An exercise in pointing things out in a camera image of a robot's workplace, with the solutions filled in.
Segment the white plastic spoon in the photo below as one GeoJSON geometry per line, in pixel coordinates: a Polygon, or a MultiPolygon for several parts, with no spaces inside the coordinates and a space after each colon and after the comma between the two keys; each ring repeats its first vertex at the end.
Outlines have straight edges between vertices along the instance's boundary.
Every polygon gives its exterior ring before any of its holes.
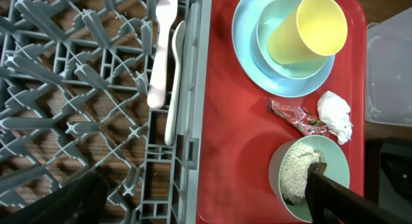
{"type": "Polygon", "coordinates": [[[171,99],[169,104],[167,122],[165,127],[165,144],[172,145],[174,142],[174,135],[176,129],[176,117],[178,111],[178,99],[180,92],[180,81],[182,73],[182,54],[183,54],[183,43],[186,31],[186,21],[182,21],[175,29],[171,47],[175,62],[174,78],[173,78],[173,88],[171,91],[171,99]]]}

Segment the yellow plastic cup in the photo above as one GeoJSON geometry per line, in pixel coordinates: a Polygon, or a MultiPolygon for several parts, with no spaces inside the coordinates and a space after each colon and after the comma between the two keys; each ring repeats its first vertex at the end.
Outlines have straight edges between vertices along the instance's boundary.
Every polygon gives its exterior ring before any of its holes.
{"type": "Polygon", "coordinates": [[[270,34],[268,53],[280,64],[294,64],[338,53],[348,25],[334,0],[302,0],[270,34]]]}

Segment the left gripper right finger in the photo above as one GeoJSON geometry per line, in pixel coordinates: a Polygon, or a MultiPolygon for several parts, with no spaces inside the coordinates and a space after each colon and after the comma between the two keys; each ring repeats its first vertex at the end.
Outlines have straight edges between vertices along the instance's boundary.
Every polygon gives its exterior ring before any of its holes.
{"type": "Polygon", "coordinates": [[[308,168],[305,199],[313,224],[395,224],[406,221],[324,176],[326,163],[308,168]]]}

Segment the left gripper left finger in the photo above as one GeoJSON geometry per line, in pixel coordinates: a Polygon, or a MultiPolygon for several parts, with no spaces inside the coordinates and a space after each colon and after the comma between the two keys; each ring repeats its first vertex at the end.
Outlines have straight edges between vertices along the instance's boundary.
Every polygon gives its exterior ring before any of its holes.
{"type": "Polygon", "coordinates": [[[107,181],[96,172],[1,218],[1,224],[99,223],[108,196],[107,181]]]}

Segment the white plastic fork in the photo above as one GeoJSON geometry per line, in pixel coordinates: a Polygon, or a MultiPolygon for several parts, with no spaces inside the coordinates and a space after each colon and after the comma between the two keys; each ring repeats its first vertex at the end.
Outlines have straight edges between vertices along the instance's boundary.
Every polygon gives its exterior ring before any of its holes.
{"type": "Polygon", "coordinates": [[[176,19],[177,9],[178,0],[158,0],[156,6],[159,34],[147,94],[147,104],[152,109],[161,108],[165,102],[169,32],[176,19]]]}

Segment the rice and food scraps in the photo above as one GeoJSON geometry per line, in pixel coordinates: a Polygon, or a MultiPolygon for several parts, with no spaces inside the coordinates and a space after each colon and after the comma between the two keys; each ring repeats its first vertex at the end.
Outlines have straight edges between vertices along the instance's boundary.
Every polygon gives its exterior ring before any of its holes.
{"type": "Polygon", "coordinates": [[[308,169],[322,162],[323,155],[313,147],[297,143],[285,155],[280,169],[279,184],[284,201],[289,205],[301,203],[305,198],[308,169]]]}

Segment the green bowl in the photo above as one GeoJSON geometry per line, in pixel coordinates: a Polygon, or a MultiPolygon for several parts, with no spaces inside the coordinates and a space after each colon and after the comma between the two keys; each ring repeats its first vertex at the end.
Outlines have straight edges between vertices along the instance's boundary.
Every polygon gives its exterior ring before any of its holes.
{"type": "Polygon", "coordinates": [[[312,217],[305,198],[301,203],[296,203],[295,205],[287,204],[282,197],[279,184],[280,169],[285,155],[297,143],[307,144],[320,151],[323,155],[322,162],[327,164],[323,174],[345,188],[348,188],[350,185],[350,170],[341,148],[333,140],[321,135],[311,135],[291,140],[278,147],[274,152],[268,167],[268,180],[272,190],[280,199],[282,205],[296,220],[310,223],[312,222],[312,217]]]}

